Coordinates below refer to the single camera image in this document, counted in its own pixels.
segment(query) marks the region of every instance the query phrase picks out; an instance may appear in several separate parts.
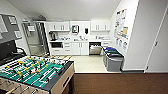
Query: floor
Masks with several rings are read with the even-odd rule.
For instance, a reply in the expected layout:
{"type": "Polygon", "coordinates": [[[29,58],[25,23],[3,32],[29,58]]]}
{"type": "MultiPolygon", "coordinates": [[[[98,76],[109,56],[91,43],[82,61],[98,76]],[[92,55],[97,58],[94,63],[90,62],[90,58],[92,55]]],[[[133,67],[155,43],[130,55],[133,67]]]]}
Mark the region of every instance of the floor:
{"type": "Polygon", "coordinates": [[[168,74],[75,73],[74,88],[74,94],[168,94],[168,74]]]}
{"type": "Polygon", "coordinates": [[[116,73],[106,70],[103,56],[100,55],[72,56],[70,60],[75,61],[75,73],[116,73]]]}

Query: microwave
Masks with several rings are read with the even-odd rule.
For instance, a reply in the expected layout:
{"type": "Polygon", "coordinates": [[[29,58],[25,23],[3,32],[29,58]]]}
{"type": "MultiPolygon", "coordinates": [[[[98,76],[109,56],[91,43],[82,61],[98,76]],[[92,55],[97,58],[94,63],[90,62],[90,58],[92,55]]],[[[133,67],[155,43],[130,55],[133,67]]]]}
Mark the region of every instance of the microwave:
{"type": "Polygon", "coordinates": [[[50,42],[52,48],[63,48],[62,42],[50,42]]]}

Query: kettle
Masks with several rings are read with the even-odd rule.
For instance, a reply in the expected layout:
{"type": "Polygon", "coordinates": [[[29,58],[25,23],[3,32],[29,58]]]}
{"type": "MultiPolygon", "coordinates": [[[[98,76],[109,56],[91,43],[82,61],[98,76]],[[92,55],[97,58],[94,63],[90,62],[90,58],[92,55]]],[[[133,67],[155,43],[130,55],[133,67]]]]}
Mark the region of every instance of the kettle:
{"type": "Polygon", "coordinates": [[[50,31],[49,34],[50,34],[50,37],[51,37],[51,41],[55,41],[56,38],[55,38],[54,32],[50,31]]]}

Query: sloped ceiling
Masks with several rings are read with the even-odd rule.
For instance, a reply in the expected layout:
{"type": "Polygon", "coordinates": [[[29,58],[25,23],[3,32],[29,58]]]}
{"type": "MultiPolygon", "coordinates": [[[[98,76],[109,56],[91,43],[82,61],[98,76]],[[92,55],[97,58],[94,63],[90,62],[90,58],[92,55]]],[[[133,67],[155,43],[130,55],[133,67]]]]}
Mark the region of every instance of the sloped ceiling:
{"type": "Polygon", "coordinates": [[[121,0],[7,0],[28,17],[47,20],[109,20],[121,0]]]}

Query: dishwasher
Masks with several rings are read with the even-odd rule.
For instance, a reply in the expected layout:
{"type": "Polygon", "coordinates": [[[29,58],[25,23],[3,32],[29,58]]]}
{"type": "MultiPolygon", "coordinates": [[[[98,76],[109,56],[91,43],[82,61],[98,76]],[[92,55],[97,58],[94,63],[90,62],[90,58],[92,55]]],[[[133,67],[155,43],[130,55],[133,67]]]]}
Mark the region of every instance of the dishwasher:
{"type": "Polygon", "coordinates": [[[89,55],[100,55],[101,42],[89,42],[89,55]]]}

